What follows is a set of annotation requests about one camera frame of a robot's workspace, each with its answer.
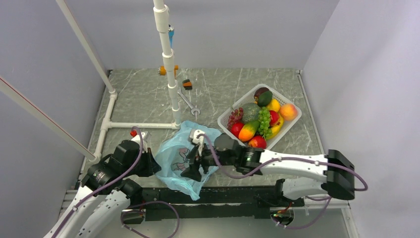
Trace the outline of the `orange fake fruit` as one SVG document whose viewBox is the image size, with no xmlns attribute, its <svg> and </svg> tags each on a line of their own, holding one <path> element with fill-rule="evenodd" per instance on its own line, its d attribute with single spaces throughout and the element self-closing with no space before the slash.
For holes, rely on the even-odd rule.
<svg viewBox="0 0 420 238">
<path fill-rule="evenodd" d="M 260 122 L 258 120 L 247 122 L 239 132 L 238 139 L 242 142 L 251 140 L 255 136 L 259 127 Z"/>
</svg>

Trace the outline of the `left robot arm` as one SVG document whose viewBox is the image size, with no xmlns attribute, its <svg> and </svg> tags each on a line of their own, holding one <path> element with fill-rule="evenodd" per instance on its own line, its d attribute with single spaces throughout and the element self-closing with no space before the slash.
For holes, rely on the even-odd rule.
<svg viewBox="0 0 420 238">
<path fill-rule="evenodd" d="M 87 174 L 47 238 L 95 238 L 117 214 L 136 208 L 143 189 L 129 176 L 151 177 L 161 170 L 142 139 L 124 140 Z"/>
</svg>

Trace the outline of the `light blue plastic bag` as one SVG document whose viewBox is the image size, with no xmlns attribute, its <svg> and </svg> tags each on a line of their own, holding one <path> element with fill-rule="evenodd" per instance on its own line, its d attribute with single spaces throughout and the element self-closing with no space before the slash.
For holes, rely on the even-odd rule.
<svg viewBox="0 0 420 238">
<path fill-rule="evenodd" d="M 200 198 L 200 191 L 203 185 L 218 170 L 218 167 L 211 166 L 207 174 L 204 174 L 203 169 L 200 168 L 200 175 L 202 175 L 201 181 L 195 181 L 181 176 L 181 173 L 189 167 L 187 155 L 193 149 L 194 145 L 188 141 L 188 138 L 193 129 L 203 131 L 212 142 L 221 135 L 218 129 L 209 128 L 186 120 L 181 123 L 179 131 L 159 147 L 154 158 L 161 167 L 161 171 L 156 173 L 158 179 L 171 190 L 180 191 L 190 196 L 192 200 L 197 201 Z"/>
</svg>

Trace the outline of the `green fake vegetable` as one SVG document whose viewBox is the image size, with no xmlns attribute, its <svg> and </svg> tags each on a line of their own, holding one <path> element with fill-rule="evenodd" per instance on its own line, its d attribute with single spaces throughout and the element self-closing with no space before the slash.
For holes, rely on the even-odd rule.
<svg viewBox="0 0 420 238">
<path fill-rule="evenodd" d="M 258 96 L 257 105 L 259 107 L 265 107 L 268 104 L 270 104 L 271 100 L 272 100 L 272 92 L 271 91 L 266 91 L 264 93 L 261 93 Z"/>
</svg>

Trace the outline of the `green fake grapes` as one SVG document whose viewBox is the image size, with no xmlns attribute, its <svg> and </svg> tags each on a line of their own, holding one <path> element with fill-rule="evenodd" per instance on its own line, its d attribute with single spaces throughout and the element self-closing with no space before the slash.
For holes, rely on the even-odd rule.
<svg viewBox="0 0 420 238">
<path fill-rule="evenodd" d="M 266 136 L 269 136 L 271 134 L 271 129 L 269 125 L 270 113 L 266 107 L 261 107 L 258 121 L 260 122 L 260 127 L 258 128 L 259 135 L 263 136 L 264 138 Z"/>
</svg>

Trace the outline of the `red yellow fake apple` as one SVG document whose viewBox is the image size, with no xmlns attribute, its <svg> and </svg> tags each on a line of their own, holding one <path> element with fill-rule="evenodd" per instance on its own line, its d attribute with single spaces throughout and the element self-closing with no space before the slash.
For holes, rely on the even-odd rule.
<svg viewBox="0 0 420 238">
<path fill-rule="evenodd" d="M 248 146 L 254 147 L 254 148 L 266 149 L 267 143 L 263 136 L 256 135 L 248 142 Z"/>
</svg>

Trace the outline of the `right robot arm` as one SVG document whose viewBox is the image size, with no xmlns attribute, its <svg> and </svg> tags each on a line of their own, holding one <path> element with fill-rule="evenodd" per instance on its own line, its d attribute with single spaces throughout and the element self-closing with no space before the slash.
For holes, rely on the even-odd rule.
<svg viewBox="0 0 420 238">
<path fill-rule="evenodd" d="M 201 181 L 210 167 L 218 167 L 233 179 L 286 175 L 288 178 L 276 182 L 273 192 L 279 206 L 318 194 L 340 200 L 355 198 L 354 165 L 337 150 L 329 150 L 326 155 L 283 154 L 243 146 L 225 133 L 212 142 L 201 130 L 193 130 L 189 141 L 194 148 L 187 155 L 189 165 L 181 173 L 184 178 Z"/>
</svg>

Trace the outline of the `fake peach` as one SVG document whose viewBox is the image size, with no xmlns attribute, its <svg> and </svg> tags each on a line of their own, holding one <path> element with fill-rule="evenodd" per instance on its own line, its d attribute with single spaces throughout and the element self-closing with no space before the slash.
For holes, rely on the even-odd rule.
<svg viewBox="0 0 420 238">
<path fill-rule="evenodd" d="M 281 106 L 279 113 L 285 121 L 294 120 L 298 116 L 298 111 L 293 104 L 284 104 Z"/>
</svg>

